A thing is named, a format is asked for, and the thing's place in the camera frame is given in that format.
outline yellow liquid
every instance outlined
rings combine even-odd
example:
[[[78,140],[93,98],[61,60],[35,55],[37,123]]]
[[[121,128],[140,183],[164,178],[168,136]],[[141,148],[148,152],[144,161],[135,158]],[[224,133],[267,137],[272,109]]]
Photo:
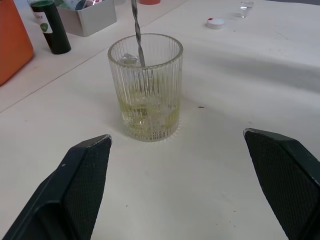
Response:
[[[119,100],[124,125],[133,138],[154,142],[169,137],[179,124],[180,101],[170,104],[156,97],[137,97],[135,102]]]

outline ice cube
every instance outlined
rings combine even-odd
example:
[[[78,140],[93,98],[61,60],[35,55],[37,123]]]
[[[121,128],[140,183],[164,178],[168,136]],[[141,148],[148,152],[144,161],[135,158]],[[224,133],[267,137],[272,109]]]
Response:
[[[119,59],[119,62],[121,64],[131,65],[131,66],[134,66],[134,67],[139,67],[140,66],[139,56],[133,56],[133,55],[131,55],[129,53],[126,53],[125,55],[123,55],[123,57]]]

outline textured gripper pad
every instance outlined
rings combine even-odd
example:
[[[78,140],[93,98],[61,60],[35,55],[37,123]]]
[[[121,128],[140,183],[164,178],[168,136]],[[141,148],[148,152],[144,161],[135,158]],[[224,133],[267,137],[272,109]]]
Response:
[[[318,186],[277,141],[251,131],[244,137],[276,218],[289,240],[301,240],[319,205]]]
[[[79,240],[89,240],[96,223],[109,158],[109,151],[105,147],[105,144],[98,143],[87,152],[63,199]]]

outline green bottle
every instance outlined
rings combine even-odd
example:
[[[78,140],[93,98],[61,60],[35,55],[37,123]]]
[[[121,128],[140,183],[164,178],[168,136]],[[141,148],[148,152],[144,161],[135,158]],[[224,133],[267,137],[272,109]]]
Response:
[[[53,54],[65,54],[71,46],[53,0],[28,0],[34,17]]]

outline metal rod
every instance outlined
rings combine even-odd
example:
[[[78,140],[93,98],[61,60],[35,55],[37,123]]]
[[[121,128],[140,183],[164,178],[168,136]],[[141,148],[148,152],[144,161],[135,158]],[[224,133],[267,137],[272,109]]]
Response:
[[[137,0],[131,0],[131,7],[132,7],[133,18],[134,18],[135,36],[136,36],[136,41],[138,43],[138,53],[139,53],[140,63],[141,63],[141,67],[145,67],[146,63],[145,63],[144,51],[142,50],[142,47],[141,47],[141,31],[138,23]]]

